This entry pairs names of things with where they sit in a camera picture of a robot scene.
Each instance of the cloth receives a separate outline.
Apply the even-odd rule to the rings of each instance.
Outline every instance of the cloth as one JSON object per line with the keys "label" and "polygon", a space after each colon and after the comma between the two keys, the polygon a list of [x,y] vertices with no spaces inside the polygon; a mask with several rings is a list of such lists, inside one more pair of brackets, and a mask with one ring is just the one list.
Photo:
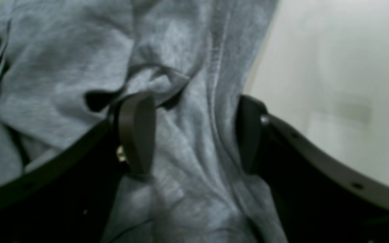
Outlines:
{"label": "cloth", "polygon": [[4,3],[0,36],[10,69],[0,83],[0,119],[22,134],[34,158],[26,171],[104,119],[111,99],[150,91],[153,178],[123,177],[102,242],[286,242],[268,186],[242,170],[234,128],[275,5]]}

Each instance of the hole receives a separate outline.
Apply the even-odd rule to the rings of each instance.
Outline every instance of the hole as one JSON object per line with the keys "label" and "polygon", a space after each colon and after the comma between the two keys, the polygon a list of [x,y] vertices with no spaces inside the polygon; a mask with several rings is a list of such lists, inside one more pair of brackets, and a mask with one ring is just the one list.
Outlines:
{"label": "hole", "polygon": [[33,188],[35,186],[35,183],[26,183],[22,186],[22,188],[24,190],[30,190],[31,188]]}
{"label": "hole", "polygon": [[364,186],[361,185],[360,183],[352,183],[352,186],[355,187],[356,189],[363,190]]}

